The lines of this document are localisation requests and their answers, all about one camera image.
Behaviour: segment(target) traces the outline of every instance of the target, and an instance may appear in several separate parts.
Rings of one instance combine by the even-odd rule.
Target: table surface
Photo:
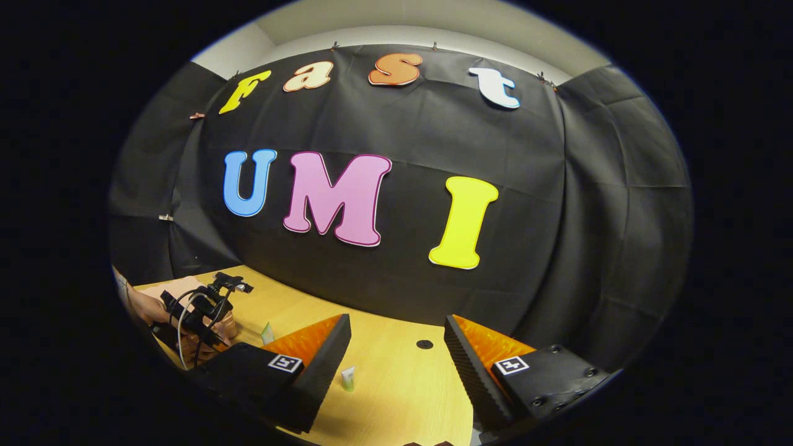
[[[412,442],[434,446],[443,441],[453,446],[470,444],[471,402],[443,342],[443,327],[399,321],[327,302],[246,266],[221,271],[241,275],[254,287],[250,294],[237,291],[229,297],[238,329],[232,342],[261,346],[261,332],[267,322],[278,339],[336,314],[350,314],[352,338],[347,353],[311,432],[300,438],[327,446],[402,446]],[[213,274],[194,277],[209,284]],[[152,283],[136,289],[145,293],[147,288],[159,289],[167,284]],[[419,348],[419,340],[429,340],[434,346]],[[164,349],[179,364],[178,356]],[[342,388],[340,372],[353,366],[354,390],[347,392]]]

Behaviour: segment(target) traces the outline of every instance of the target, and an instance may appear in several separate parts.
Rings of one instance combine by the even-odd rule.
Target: blue letter
[[[491,102],[508,109],[520,107],[520,101],[512,96],[507,96],[504,86],[515,88],[515,83],[501,77],[498,70],[491,68],[469,68],[468,72],[479,76],[479,91]]]
[[[223,199],[226,207],[240,217],[253,217],[264,207],[267,195],[267,174],[270,163],[275,160],[275,150],[263,149],[253,152],[256,170],[253,177],[253,194],[247,200],[239,196],[239,173],[247,158],[245,152],[231,152],[226,155],[226,176],[223,180]]]

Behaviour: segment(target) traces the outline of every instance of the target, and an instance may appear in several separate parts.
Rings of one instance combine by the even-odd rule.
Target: ceiling
[[[300,0],[255,23],[276,45],[337,29],[412,25],[506,45],[572,76],[609,63],[564,29],[498,0]]]

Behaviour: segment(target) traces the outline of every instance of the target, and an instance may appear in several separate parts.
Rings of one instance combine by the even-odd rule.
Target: foam letter
[[[380,244],[380,234],[374,228],[377,195],[383,175],[391,170],[391,160],[383,156],[358,155],[347,165],[335,186],[331,185],[319,153],[296,153],[292,165],[295,167],[292,205],[284,218],[288,230],[306,233],[311,229],[305,216],[311,206],[316,230],[324,235],[344,206],[342,224],[334,231],[336,237],[360,246]]]
[[[438,265],[470,270],[479,264],[475,249],[488,204],[498,199],[498,189],[480,179],[453,176],[446,181],[451,211],[441,244],[430,251]]]
[[[267,176],[270,172],[270,163],[277,155],[275,150],[264,149],[253,152],[256,170],[253,176],[253,194],[249,199],[239,196],[239,173],[242,171],[243,162],[247,158],[245,152],[231,152],[226,155],[226,176],[223,180],[223,199],[226,207],[240,217],[253,217],[264,207],[267,196]]]
[[[414,65],[423,62],[418,54],[395,52],[382,56],[374,64],[377,70],[369,73],[372,85],[408,85],[419,78],[419,69]]]
[[[295,71],[295,77],[286,81],[284,91],[298,91],[301,88],[317,88],[325,85],[331,78],[332,62],[315,62]]]
[[[270,77],[270,70],[267,70],[257,75],[252,75],[249,78],[245,78],[239,81],[239,83],[237,83],[237,89],[234,90],[234,93],[232,93],[232,96],[228,99],[226,105],[223,106],[223,108],[220,109],[220,111],[217,112],[217,114],[223,114],[239,107],[239,100],[242,98],[247,98],[247,96],[253,91],[253,89],[256,88],[256,85],[259,84],[259,81],[263,81],[264,79],[267,79],[269,77]]]
[[[508,109],[520,107],[520,101],[507,96],[504,86],[515,88],[515,83],[501,76],[498,70],[491,68],[469,68],[468,72],[479,77],[479,91],[489,101]]]

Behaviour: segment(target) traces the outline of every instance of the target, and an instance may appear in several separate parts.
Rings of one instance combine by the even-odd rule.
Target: pink letter
[[[344,169],[335,186],[331,185],[322,155],[300,152],[292,156],[295,184],[292,205],[284,226],[296,233],[307,233],[311,223],[305,211],[311,206],[316,230],[324,235],[344,206],[342,224],[334,234],[339,240],[360,246],[377,246],[380,234],[374,228],[377,195],[383,175],[391,170],[391,160],[377,155],[358,155]]]

